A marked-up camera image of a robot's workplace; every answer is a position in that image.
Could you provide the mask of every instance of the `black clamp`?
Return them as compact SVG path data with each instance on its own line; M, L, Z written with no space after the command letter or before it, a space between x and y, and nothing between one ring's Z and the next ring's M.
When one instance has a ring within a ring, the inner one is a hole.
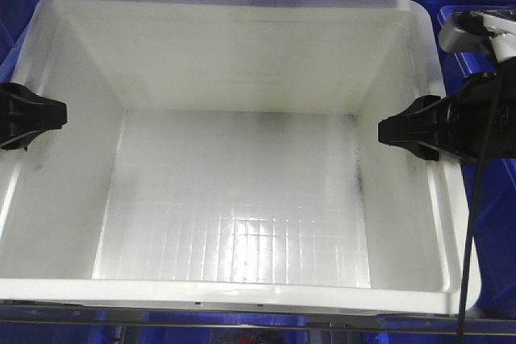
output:
M25 148L45 131L67 122L66 104L34 94L25 86L0 83L0 147Z
M408 109L378 124L378 141L425 160L438 160L444 152L476 163L495 82L502 83L501 96L486 159L516 157L516 58L499 64L496 73L466 77L453 96L416 99Z

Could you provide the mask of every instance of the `bin floor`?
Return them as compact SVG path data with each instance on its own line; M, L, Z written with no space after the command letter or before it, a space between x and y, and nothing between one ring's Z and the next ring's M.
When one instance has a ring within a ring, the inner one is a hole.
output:
M96 279L370 288L351 116L128 110Z

